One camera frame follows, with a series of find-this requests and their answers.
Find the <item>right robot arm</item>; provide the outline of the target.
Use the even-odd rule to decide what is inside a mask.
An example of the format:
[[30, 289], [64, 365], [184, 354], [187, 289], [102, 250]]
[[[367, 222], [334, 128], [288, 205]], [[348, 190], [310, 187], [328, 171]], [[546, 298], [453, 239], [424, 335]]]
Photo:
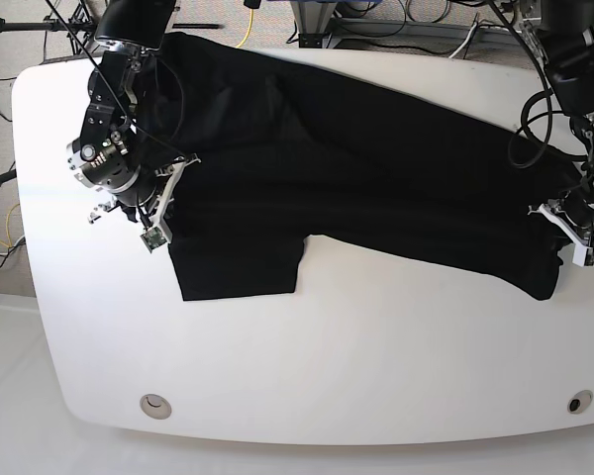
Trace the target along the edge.
[[80, 135], [67, 147], [74, 178], [110, 196], [89, 220], [120, 209], [142, 225], [148, 249], [172, 241], [166, 219], [174, 188], [184, 169], [198, 159], [175, 146], [175, 133], [159, 137], [136, 119], [136, 79], [157, 61], [176, 7], [174, 1], [113, 1], [106, 7], [94, 34], [105, 51], [93, 64]]

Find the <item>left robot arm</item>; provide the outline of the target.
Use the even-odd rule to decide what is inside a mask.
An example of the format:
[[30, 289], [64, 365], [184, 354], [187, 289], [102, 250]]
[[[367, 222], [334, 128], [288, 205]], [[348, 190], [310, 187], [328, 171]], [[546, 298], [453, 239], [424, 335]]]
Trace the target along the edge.
[[560, 227], [574, 245], [572, 261], [594, 267], [594, 1], [520, 1], [514, 8], [521, 41], [544, 79], [539, 98], [556, 103], [583, 156], [558, 151], [582, 173], [538, 213]]

